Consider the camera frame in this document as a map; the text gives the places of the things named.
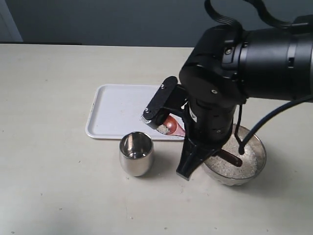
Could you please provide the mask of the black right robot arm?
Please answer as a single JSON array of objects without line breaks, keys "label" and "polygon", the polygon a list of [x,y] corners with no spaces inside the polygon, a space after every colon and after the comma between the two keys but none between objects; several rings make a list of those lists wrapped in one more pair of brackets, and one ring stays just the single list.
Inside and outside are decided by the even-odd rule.
[{"label": "black right robot arm", "polygon": [[235,111],[249,98],[286,101],[262,118],[243,138],[252,136],[277,114],[313,99],[313,32],[268,28],[253,31],[219,25],[204,32],[179,72],[187,93],[182,116],[185,138],[177,174],[189,180],[231,135]]}]

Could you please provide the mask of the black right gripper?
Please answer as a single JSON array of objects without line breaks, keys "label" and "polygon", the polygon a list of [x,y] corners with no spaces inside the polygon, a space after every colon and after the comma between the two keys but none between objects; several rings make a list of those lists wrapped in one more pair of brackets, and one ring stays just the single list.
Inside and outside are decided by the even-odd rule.
[{"label": "black right gripper", "polygon": [[193,172],[220,151],[231,135],[235,107],[246,102],[239,81],[240,34],[220,25],[204,32],[179,72],[196,121],[184,138],[177,175]]}]

